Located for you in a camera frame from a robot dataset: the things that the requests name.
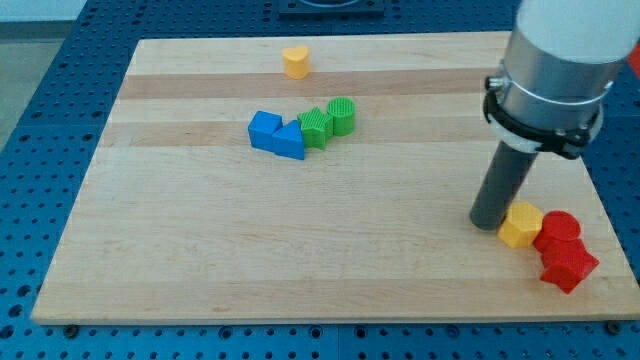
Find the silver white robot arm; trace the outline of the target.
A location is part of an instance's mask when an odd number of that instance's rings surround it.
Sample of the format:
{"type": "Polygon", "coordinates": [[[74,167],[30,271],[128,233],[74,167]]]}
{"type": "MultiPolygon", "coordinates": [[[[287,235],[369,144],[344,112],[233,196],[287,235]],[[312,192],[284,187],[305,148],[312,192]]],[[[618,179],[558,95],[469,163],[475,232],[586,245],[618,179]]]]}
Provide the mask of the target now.
{"type": "Polygon", "coordinates": [[[639,39],[639,0],[523,0],[484,114],[522,153],[580,156],[603,124],[602,102],[639,39]]]}

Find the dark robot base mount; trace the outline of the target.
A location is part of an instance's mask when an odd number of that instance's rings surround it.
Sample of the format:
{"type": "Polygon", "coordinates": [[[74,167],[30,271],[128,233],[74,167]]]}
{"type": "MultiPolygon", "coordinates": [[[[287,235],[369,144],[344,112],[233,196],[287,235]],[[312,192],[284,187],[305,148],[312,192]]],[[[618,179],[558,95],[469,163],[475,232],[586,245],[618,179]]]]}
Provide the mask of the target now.
{"type": "Polygon", "coordinates": [[[385,11],[384,0],[279,0],[277,4],[281,19],[303,16],[379,16],[385,11]]]}

